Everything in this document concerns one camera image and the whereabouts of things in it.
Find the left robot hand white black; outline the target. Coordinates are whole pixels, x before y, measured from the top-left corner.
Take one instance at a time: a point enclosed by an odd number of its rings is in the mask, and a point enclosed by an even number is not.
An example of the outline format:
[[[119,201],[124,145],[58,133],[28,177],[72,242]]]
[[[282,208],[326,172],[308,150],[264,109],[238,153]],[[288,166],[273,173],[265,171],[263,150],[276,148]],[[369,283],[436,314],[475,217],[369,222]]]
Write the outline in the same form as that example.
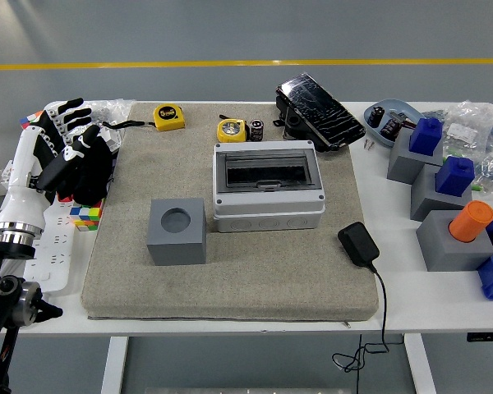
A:
[[[12,160],[0,231],[45,228],[44,211],[59,185],[87,158],[100,128],[82,98],[47,105],[21,132]]]

